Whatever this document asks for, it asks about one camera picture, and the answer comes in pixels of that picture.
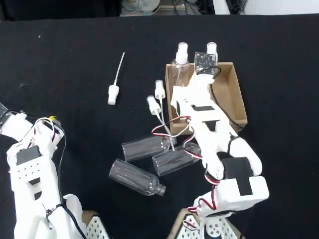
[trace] open cardboard box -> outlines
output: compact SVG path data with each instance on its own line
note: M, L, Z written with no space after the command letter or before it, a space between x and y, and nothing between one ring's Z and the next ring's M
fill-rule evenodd
M220 106L229 114L229 116L243 128L247 124L247 116L234 64L232 62L219 62L218 66L221 68L221 73L215 79L215 82L212 85L217 101L219 102ZM173 86L175 84L175 82L170 81L171 69L172 65L167 64L165 83L169 120L178 116L176 109L170 105ZM189 69L189 79L193 75L193 72L194 64L191 64ZM175 120L169 124L172 134L178 134L186 126L187 124L185 120ZM232 127L236 131L238 130L238 128L233 124ZM186 130L183 134L190 134L190 131Z

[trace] black table surface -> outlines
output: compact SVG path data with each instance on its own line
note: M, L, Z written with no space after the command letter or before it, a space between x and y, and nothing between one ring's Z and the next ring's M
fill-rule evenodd
M201 164L161 177L163 197L143 196L108 173L123 158L122 142L158 125L146 97L164 78L177 44L189 44L192 61L214 41L219 61L234 62L249 121L240 135L262 159L270 191L256 205L246 236L308 238L318 233L318 26L319 15L2 22L0 102L58 116L68 136L63 193L99 212L114 238L163 239L179 210L210 191ZM108 86L124 51L120 95L111 107ZM5 154L12 143L0 137L1 238L12 238L15 224ZM136 165L155 173L150 159ZM242 230L246 217L240 212L230 221Z

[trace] white robotic arm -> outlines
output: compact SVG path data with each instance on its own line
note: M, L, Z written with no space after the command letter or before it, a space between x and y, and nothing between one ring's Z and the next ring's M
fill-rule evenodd
M214 81L213 74L205 71L218 68L215 59L215 55L196 52L195 72L189 85L174 86L171 100L179 116L190 118L187 122L201 148L204 176L212 184L212 191L198 197L189 208L200 218L200 238L220 236L221 230L213 231L208 227L218 227L224 217L269 197L266 180L260 176L260 158L237 135L227 115L211 99L208 85ZM204 69L203 65L208 63L213 67ZM220 160L218 152L228 152L231 157Z
M32 125L25 119L26 114L13 115L4 111L3 105L0 107L0 134L19 141L7 151L16 211L14 238L82 238L65 211L71 211L85 232L81 204L69 194L63 197L65 208L61 206L64 202L60 200L58 177L51 160L64 136L63 130L51 119L40 118Z

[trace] yellow component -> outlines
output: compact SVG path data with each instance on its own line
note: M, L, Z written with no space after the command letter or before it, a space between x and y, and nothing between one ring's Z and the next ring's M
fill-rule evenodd
M49 119L54 121L54 120L56 120L56 116L50 116Z

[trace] empty plastic bottle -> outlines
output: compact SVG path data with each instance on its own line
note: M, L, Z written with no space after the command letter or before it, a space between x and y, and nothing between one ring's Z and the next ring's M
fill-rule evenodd
M166 190L155 175L119 159L113 163L109 178L147 196L163 196Z
M200 147L195 143L188 143L187 150L200 154ZM175 151L169 150L153 156L153 164L159 176L175 172L198 161L198 158L187 154L182 146Z
M132 162L142 158L166 152L170 147L170 138L161 136L149 136L131 142L122 143L124 158L127 162Z
M187 43L181 42L178 45L176 58L172 62L169 78L176 86L187 86L190 79L187 49Z

